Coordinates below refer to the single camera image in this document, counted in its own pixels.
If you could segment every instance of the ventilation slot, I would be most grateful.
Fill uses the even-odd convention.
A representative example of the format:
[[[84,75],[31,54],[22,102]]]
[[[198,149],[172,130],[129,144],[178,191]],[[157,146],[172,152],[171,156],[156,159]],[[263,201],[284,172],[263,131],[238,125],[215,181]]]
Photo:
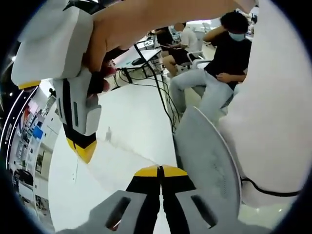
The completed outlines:
[[[194,195],[194,196],[191,196],[191,199],[193,200],[194,204],[196,205],[201,217],[209,225],[209,228],[214,227],[217,224],[217,221],[214,218],[212,211],[208,208],[208,206],[201,199],[201,197],[198,195]]]
[[[59,115],[61,118],[63,118],[63,114],[62,114],[62,106],[60,104],[60,98],[58,98],[58,110],[59,110]]]
[[[130,199],[123,197],[120,202],[117,204],[113,212],[111,213],[107,223],[106,227],[112,231],[116,231],[118,229],[118,226],[121,222],[121,218],[123,214],[125,213],[129,203]]]
[[[74,117],[75,117],[75,125],[78,127],[78,109],[77,103],[74,101]]]

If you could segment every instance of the person sitting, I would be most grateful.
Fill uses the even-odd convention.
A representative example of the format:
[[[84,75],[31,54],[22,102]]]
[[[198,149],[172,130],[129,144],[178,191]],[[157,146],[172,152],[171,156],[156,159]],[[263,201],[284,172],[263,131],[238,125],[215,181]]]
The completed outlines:
[[[181,32],[181,42],[176,45],[168,45],[169,55],[165,56],[162,60],[163,65],[168,69],[172,77],[177,74],[177,64],[181,65],[185,62],[189,62],[187,53],[197,51],[196,34],[185,26],[186,23],[175,24],[175,30]],[[190,55],[190,57],[192,60],[195,59],[193,55]]]
[[[168,27],[158,28],[155,30],[154,33],[151,33],[152,35],[156,35],[157,42],[161,45],[162,51],[168,51],[168,47],[166,47],[168,44],[172,44],[172,35],[169,31]]]
[[[57,93],[55,90],[53,90],[52,88],[49,89],[49,92],[50,92],[50,96],[53,96],[53,97],[57,97]]]
[[[191,70],[171,80],[171,95],[179,113],[186,109],[184,89],[206,86],[199,109],[214,121],[216,111],[232,96],[235,86],[246,77],[252,45],[245,38],[248,21],[238,12],[227,13],[220,21],[221,26],[203,38],[205,42],[216,46],[214,59],[204,70]]]

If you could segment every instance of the black wire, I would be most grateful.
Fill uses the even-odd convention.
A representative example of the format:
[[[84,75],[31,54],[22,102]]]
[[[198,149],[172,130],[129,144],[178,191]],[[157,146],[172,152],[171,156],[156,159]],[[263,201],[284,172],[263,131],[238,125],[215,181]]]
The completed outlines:
[[[149,78],[149,77],[147,76],[146,73],[144,73],[144,74],[145,74],[145,79],[152,79],[152,80],[154,80],[154,78]],[[130,77],[130,78],[131,78],[131,79],[134,79],[134,80],[144,80],[144,79],[137,79],[137,78],[133,78],[133,77]],[[162,82],[163,84],[165,84],[166,87],[167,87],[167,89],[168,89],[168,91],[169,91],[168,84],[165,83],[165,82],[163,82],[162,80],[159,80],[159,81]],[[169,97],[169,99],[170,99],[172,105],[174,106],[175,112],[177,113],[177,120],[178,120],[178,122],[180,122],[180,116],[179,116],[179,114],[178,114],[176,105],[175,105],[175,103],[173,102],[172,98],[170,97],[169,93],[166,92],[166,94],[168,95],[168,97]],[[174,112],[173,112],[173,109],[172,109],[172,106],[171,106],[171,105],[170,105],[170,108],[171,108],[171,111],[172,111],[172,113],[173,113],[173,122],[174,122],[174,124],[175,124],[175,123],[176,123],[176,117],[175,117],[175,115],[174,115]]]
[[[297,196],[301,192],[300,190],[297,192],[291,192],[291,193],[279,193],[279,192],[267,191],[267,190],[259,188],[258,185],[249,178],[241,179],[241,182],[244,182],[244,181],[250,182],[254,186],[254,188],[257,189],[259,192],[263,194],[268,194],[271,196],[290,197],[290,196]]]
[[[114,75],[114,83],[115,83],[115,85],[116,85],[118,88],[120,88],[120,86],[117,84],[116,74]]]
[[[143,54],[141,53],[141,51],[138,49],[137,44],[134,44],[134,47],[135,47],[137,53],[140,55],[140,57],[145,61],[145,64],[148,66],[148,68],[149,68],[149,69],[151,70],[151,72],[153,73],[153,76],[154,76],[155,82],[156,82],[156,86],[157,86],[157,90],[158,90],[158,93],[159,93],[159,96],[160,96],[160,99],[161,99],[162,106],[163,106],[164,111],[166,112],[166,114],[167,114],[167,116],[168,116],[168,118],[169,118],[169,120],[170,120],[170,123],[171,123],[171,126],[172,126],[171,129],[172,129],[172,132],[173,132],[173,131],[174,131],[174,125],[173,125],[173,123],[172,123],[172,121],[171,121],[171,118],[170,118],[169,113],[168,113],[167,110],[166,110],[165,102],[164,102],[164,100],[163,100],[163,98],[162,98],[162,95],[161,95],[160,86],[159,86],[159,83],[158,83],[158,79],[157,79],[156,73],[155,73],[155,71],[153,70],[153,68],[150,66],[150,64],[148,63],[148,61],[146,61],[146,59],[145,59],[145,57],[143,56]]]
[[[152,79],[152,80],[154,80],[153,78],[149,78],[149,77],[147,76],[146,72],[144,72],[144,74],[145,74],[145,79]],[[122,79],[121,76],[119,76],[119,77],[120,77],[120,79],[121,79],[122,81],[128,83],[127,81],[125,81],[124,79]],[[137,78],[132,78],[132,77],[130,77],[130,78],[131,78],[131,79],[135,79],[135,80],[144,80],[144,79],[137,79]],[[167,89],[169,90],[169,87],[168,87],[167,83],[163,82],[162,80],[160,80],[160,82],[162,82],[163,84],[165,84],[165,85],[167,86]],[[175,112],[177,113],[177,120],[178,120],[178,122],[180,122],[180,116],[179,116],[179,114],[178,114],[178,111],[177,111],[177,108],[176,108],[176,105],[175,105],[174,101],[172,100],[172,98],[170,97],[169,93],[168,93],[166,90],[164,90],[164,89],[161,89],[161,90],[163,90],[163,91],[168,95],[168,97],[169,97],[169,99],[170,99],[172,105],[173,105],[174,108],[175,108]],[[173,114],[173,123],[174,123],[174,126],[175,126],[175,124],[176,124],[176,117],[175,117],[175,114],[174,114],[174,111],[173,111],[173,109],[172,109],[172,105],[170,104],[170,102],[169,102],[169,105],[170,105],[170,109],[171,109],[172,114]]]
[[[129,84],[129,82],[126,81],[126,80],[124,80],[123,78],[121,78],[121,76],[119,76],[119,78],[120,78],[122,81],[124,81],[124,82],[126,82],[126,83]],[[149,87],[155,87],[155,88],[157,88],[157,86],[155,86],[155,85],[149,85],[149,84],[135,84],[135,83],[131,83],[131,84],[137,85],[137,86],[149,86]],[[176,110],[176,106],[175,106],[175,104],[174,104],[172,98],[170,97],[169,93],[168,93],[165,89],[163,89],[163,88],[160,88],[160,87],[159,87],[159,89],[160,89],[160,90],[163,90],[163,91],[165,92],[165,94],[168,95],[170,101],[172,102],[172,104],[174,105],[175,110]],[[171,123],[171,126],[172,126],[172,132],[174,133],[174,129],[176,129],[176,128],[175,128],[176,119],[175,119],[175,115],[174,115],[174,111],[173,111],[172,105],[170,105],[170,109],[171,109],[171,111],[172,111],[172,113],[173,113],[173,119],[171,120],[170,116],[168,116],[168,117],[169,117],[169,120],[170,120],[170,123]]]

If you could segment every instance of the yellow stripe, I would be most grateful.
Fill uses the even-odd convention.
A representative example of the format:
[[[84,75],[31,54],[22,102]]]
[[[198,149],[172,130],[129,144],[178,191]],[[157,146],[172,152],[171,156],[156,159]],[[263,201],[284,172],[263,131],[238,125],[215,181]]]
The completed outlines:
[[[36,80],[36,81],[31,81],[28,83],[20,84],[19,89],[25,89],[25,88],[29,88],[32,86],[38,86],[38,85],[40,85],[40,83],[41,83],[41,80],[39,80],[39,81]]]
[[[70,139],[68,139],[68,138],[66,138],[66,139],[67,139],[67,142],[68,142],[68,144],[69,144],[69,147],[70,147],[73,151],[76,151],[73,141],[70,140]]]
[[[165,177],[187,176],[187,172],[178,167],[162,165],[162,168],[164,169]]]
[[[96,140],[92,142],[90,145],[88,145],[85,149],[75,144],[77,154],[81,157],[81,159],[85,163],[89,163],[91,161],[96,146],[97,146]]]
[[[157,166],[150,166],[150,167],[145,167],[142,168],[141,170],[137,171],[135,173],[135,176],[140,176],[140,177],[157,177]]]

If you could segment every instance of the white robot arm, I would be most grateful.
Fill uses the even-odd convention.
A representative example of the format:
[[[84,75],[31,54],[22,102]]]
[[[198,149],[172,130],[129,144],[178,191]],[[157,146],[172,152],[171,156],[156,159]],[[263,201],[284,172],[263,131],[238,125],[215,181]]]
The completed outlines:
[[[63,11],[67,0],[48,0],[29,21],[12,70],[12,81],[25,89],[53,79],[59,117],[70,147],[88,163],[96,147],[101,113],[97,95],[87,98],[92,79],[82,66],[93,19],[76,7]]]

